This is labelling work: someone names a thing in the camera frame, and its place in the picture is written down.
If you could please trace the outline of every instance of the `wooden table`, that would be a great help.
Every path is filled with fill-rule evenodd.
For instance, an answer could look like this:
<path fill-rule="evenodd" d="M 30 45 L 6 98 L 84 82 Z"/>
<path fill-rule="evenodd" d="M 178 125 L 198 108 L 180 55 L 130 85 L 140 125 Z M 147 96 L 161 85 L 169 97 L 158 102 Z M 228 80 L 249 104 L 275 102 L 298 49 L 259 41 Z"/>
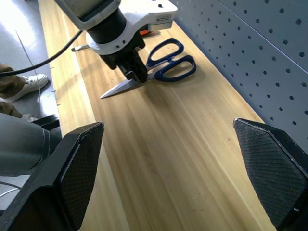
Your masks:
<path fill-rule="evenodd" d="M 77 29 L 53 0 L 39 1 L 49 56 Z M 143 61 L 174 37 L 197 63 L 193 77 L 151 81 L 108 99 L 124 79 L 91 50 L 51 63 L 63 134 L 105 123 L 96 183 L 82 231 L 273 231 L 248 179 L 232 122 L 261 121 L 176 25 L 145 38 Z M 74 46 L 85 43 L 85 34 Z M 164 55 L 174 47 L 159 51 Z"/>

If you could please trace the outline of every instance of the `shoe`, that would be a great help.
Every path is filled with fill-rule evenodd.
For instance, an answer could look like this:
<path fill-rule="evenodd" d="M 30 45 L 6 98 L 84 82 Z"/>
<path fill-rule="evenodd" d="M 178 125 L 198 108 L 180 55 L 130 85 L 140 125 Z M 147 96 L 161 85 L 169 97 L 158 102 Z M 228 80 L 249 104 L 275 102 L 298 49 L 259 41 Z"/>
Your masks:
<path fill-rule="evenodd" d="M 27 122 L 33 122 L 38 120 L 37 118 L 32 117 L 30 114 L 24 114 L 23 117 L 21 117 L 21 119 Z"/>
<path fill-rule="evenodd" d="M 24 87 L 12 97 L 6 99 L 0 98 L 1 101 L 12 103 L 30 92 L 41 89 L 48 83 L 48 78 L 44 74 L 38 74 L 37 76 L 22 76 L 22 78 L 25 79 Z"/>

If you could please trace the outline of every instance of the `person's leg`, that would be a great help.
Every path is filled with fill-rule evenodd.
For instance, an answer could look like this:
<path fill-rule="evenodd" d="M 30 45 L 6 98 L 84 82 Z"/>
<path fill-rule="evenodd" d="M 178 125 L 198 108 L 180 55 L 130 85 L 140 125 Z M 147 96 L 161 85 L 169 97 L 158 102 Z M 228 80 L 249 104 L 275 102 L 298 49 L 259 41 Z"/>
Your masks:
<path fill-rule="evenodd" d="M 0 102 L 0 113 L 11 115 L 17 118 L 23 117 L 23 114 L 21 114 L 13 105 L 6 102 Z"/>
<path fill-rule="evenodd" d="M 0 63 L 0 72 L 13 71 L 7 65 Z M 3 99 L 9 98 L 21 91 L 25 85 L 25 79 L 18 76 L 0 77 L 0 97 Z"/>

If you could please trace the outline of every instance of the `gray pegboard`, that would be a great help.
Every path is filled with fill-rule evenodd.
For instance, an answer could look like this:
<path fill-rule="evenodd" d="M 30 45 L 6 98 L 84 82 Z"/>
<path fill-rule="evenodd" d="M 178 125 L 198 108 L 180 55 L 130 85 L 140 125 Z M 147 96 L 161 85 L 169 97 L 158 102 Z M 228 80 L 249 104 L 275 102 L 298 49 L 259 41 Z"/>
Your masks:
<path fill-rule="evenodd" d="M 176 22 L 265 123 L 308 153 L 308 1 L 171 2 Z"/>

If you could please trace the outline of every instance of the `blue scissors handle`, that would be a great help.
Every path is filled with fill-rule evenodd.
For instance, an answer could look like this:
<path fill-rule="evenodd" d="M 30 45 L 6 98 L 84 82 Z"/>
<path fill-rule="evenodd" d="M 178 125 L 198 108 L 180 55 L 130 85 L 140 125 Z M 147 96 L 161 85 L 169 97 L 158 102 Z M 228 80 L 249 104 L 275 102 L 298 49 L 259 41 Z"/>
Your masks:
<path fill-rule="evenodd" d="M 190 55 L 186 55 L 178 60 L 172 60 L 170 59 L 169 61 L 169 65 L 163 67 L 162 69 L 160 69 L 159 71 L 157 71 L 154 75 L 154 77 L 159 80 L 159 81 L 163 81 L 163 82 L 176 82 L 176 81 L 180 81 L 190 75 L 192 75 L 193 73 L 196 72 L 197 70 L 197 65 L 193 59 L 193 57 L 191 57 Z M 190 62 L 190 64 L 192 65 L 192 69 L 183 74 L 183 75 L 180 75 L 180 76 L 177 76 L 177 77 L 171 77 L 171 78 L 168 78 L 168 77 L 165 77 L 164 76 L 164 73 L 167 72 L 168 70 L 172 69 L 173 67 L 183 63 L 183 62 Z"/>
<path fill-rule="evenodd" d="M 165 57 L 158 59 L 158 60 L 153 60 L 152 59 L 153 54 L 167 44 L 176 44 L 179 47 L 179 49 L 177 51 L 165 56 Z M 169 61 L 170 62 L 174 56 L 181 54 L 183 51 L 184 51 L 183 44 L 181 44 L 175 38 L 169 38 L 166 41 L 163 41 L 162 43 L 160 43 L 156 47 L 154 47 L 154 49 L 151 51 L 151 53 L 148 57 L 147 66 L 152 67 L 152 66 L 155 66 L 158 63 L 161 63 L 162 61 Z"/>

